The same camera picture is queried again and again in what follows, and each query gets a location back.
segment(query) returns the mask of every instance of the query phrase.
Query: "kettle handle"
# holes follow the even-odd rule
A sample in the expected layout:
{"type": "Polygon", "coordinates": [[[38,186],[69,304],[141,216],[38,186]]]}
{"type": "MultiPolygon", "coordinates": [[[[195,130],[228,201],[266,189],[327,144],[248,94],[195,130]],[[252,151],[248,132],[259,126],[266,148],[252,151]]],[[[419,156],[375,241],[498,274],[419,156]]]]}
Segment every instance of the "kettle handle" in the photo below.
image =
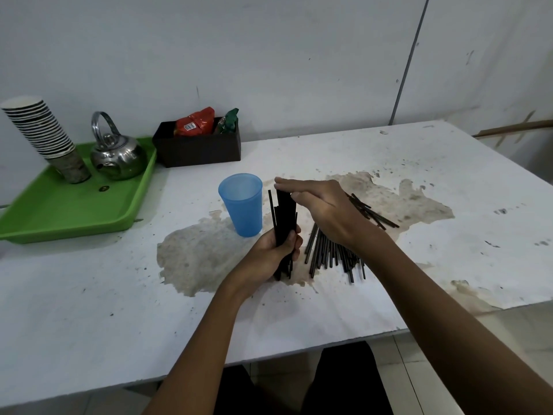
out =
{"type": "Polygon", "coordinates": [[[104,136],[100,132],[100,126],[99,126],[100,115],[106,120],[107,125],[109,125],[109,128],[111,129],[111,131],[113,132],[114,135],[121,136],[121,133],[119,132],[119,130],[117,129],[117,127],[113,123],[112,119],[109,117],[109,115],[107,115],[106,112],[96,111],[92,114],[92,122],[91,122],[91,124],[92,124],[92,133],[94,134],[96,142],[98,142],[98,145],[101,148],[109,148],[110,144],[107,142],[107,140],[104,138],[104,136]]]}

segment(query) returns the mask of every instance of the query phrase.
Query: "floor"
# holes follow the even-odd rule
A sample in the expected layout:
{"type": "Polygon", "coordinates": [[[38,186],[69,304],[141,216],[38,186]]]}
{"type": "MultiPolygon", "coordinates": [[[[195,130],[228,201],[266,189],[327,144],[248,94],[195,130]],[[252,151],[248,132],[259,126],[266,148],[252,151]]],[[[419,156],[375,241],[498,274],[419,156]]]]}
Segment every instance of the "floor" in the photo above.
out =
{"type": "MultiPolygon", "coordinates": [[[[553,301],[479,317],[491,332],[553,385],[553,301]]],[[[411,334],[368,339],[395,415],[462,414],[411,334]]],[[[298,410],[320,351],[246,364],[252,380],[298,410]]],[[[0,415],[138,415],[154,384],[83,393],[4,408],[0,415]]]]}

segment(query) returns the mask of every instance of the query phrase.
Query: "green plastic tray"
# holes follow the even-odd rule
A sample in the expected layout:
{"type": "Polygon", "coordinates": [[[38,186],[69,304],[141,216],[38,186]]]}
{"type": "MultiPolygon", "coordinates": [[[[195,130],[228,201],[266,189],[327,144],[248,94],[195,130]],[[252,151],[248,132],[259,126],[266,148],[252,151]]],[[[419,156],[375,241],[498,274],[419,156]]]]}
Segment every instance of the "green plastic tray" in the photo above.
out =
{"type": "Polygon", "coordinates": [[[0,239],[25,244],[130,228],[156,163],[151,138],[138,140],[148,154],[148,167],[143,174],[120,181],[108,179],[93,168],[89,156],[94,143],[77,145],[92,177],[72,185],[48,166],[0,218],[0,239]],[[101,192],[102,186],[109,189],[101,192]]]}

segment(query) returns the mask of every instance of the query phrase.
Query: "left hand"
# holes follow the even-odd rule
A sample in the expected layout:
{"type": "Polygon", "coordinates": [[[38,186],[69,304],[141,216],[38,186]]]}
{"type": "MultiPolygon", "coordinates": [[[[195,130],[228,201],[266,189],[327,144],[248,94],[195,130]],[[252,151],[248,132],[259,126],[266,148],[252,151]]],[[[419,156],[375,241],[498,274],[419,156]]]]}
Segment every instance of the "left hand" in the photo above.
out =
{"type": "Polygon", "coordinates": [[[277,247],[274,229],[267,231],[227,275],[221,286],[231,288],[242,301],[246,300],[271,278],[287,254],[293,251],[292,260],[297,261],[303,243],[303,239],[297,234],[300,232],[300,227],[296,226],[296,231],[290,231],[286,241],[277,247]]]}

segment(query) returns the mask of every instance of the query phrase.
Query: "stack of paper cups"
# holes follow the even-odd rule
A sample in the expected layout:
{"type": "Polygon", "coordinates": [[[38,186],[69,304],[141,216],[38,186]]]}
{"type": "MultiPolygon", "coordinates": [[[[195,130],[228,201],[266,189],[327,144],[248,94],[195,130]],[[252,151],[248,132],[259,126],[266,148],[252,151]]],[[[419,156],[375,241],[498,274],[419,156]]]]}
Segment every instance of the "stack of paper cups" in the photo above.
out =
{"type": "Polygon", "coordinates": [[[0,104],[0,108],[35,150],[58,169],[69,183],[84,182],[90,177],[75,145],[42,98],[14,97],[0,104]]]}

